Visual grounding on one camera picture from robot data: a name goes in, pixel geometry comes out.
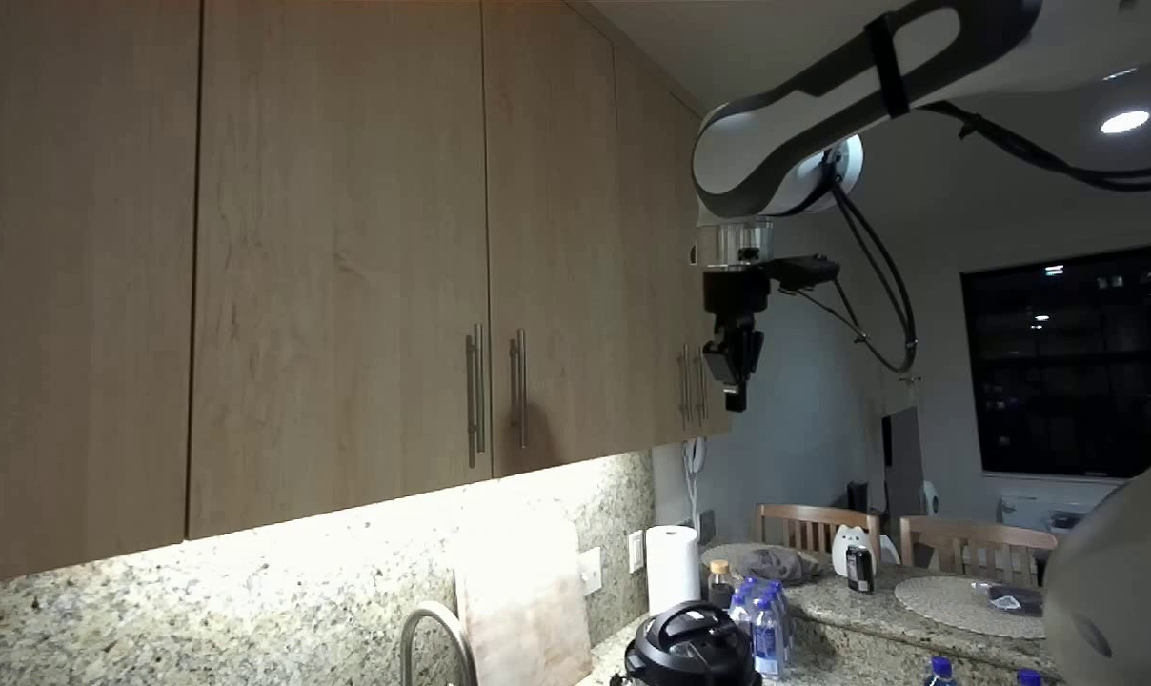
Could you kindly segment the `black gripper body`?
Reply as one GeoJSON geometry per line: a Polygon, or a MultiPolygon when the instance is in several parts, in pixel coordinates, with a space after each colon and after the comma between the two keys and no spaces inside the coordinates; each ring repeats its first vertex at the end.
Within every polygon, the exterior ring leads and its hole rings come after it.
{"type": "Polygon", "coordinates": [[[715,315],[715,339],[706,344],[706,360],[717,381],[746,381],[763,355],[763,331],[756,315],[768,308],[770,277],[756,266],[746,270],[709,270],[701,277],[706,311],[715,315]]]}

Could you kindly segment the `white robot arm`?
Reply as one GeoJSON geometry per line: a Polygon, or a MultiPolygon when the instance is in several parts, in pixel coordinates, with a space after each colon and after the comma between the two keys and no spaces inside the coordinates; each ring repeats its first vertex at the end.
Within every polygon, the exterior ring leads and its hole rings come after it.
{"type": "MultiPolygon", "coordinates": [[[[807,172],[812,161],[931,111],[1042,172],[1140,194],[1151,167],[1078,167],[960,111],[964,95],[1099,75],[1119,52],[1151,62],[1151,11],[1119,0],[905,0],[798,75],[715,108],[690,181],[717,223],[746,232],[828,194],[840,172],[807,172]]],[[[1068,686],[1151,686],[1151,468],[1110,493],[1054,552],[1045,639],[1068,686]]]]}

